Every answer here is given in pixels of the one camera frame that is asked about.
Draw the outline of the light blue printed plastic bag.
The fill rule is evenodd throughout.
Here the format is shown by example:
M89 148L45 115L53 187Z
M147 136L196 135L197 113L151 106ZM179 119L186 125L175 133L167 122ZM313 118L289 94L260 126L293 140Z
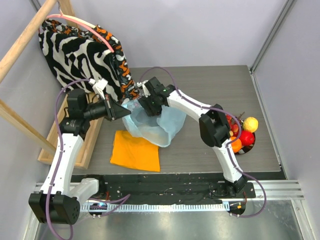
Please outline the light blue printed plastic bag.
M122 118L126 130L135 138L144 138L161 148L168 147L173 138L182 129L186 114L181 110L162 106L161 114L148 116L138 100L131 100L122 104L131 111L130 115Z

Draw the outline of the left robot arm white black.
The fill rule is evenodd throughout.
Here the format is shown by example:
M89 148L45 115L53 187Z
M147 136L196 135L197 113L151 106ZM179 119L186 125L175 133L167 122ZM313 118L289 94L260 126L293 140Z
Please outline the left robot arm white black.
M77 156L90 129L90 122L105 118L121 119L131 111L109 95L97 102L88 102L83 89L74 89L67 95L67 107L58 123L57 148L44 184L38 193L31 193L28 204L40 223L74 225L81 206L91 197L100 200L107 192L103 178L90 175L70 188Z

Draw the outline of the fake red apple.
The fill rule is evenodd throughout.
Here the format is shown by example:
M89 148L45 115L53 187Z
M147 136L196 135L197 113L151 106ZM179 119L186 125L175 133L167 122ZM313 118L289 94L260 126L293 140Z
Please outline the fake red apple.
M242 146L246 147L252 145L255 142L255 136L252 132L243 130L241 132L239 140L241 141Z

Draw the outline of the fake lychee bunch red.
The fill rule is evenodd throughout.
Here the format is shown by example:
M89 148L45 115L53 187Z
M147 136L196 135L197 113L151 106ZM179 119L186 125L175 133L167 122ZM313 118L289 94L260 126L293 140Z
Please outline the fake lychee bunch red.
M239 131L243 131L243 123L244 123L243 115L244 114L245 112L242 112L240 115L236 116L236 119L239 122L239 126L230 115L228 114L226 115L226 119L230 127L229 134L231 137L237 137L239 134Z

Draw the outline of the fake orange fruit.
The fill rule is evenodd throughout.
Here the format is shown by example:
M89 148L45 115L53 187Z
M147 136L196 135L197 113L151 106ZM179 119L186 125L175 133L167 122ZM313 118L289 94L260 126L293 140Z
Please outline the fake orange fruit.
M231 147L234 153L238 153L243 147L241 140L239 138L236 138L235 136L232 136L230 140L235 140L231 143Z

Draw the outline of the fake yellow lemon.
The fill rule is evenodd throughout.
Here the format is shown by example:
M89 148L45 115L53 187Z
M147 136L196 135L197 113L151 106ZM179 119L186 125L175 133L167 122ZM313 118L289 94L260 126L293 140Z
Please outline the fake yellow lemon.
M259 121L255 117L247 117L242 124L245 131L254 133L259 127Z

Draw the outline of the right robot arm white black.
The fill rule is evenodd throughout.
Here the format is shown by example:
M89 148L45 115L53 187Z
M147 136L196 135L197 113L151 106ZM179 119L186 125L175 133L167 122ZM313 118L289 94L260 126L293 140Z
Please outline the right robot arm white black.
M199 125L202 141L215 152L222 167L226 193L233 198L243 193L247 177L241 170L231 145L230 126L223 108L201 103L186 96L172 84L164 86L153 77L136 84L140 105L150 117L160 115L163 107L178 109Z

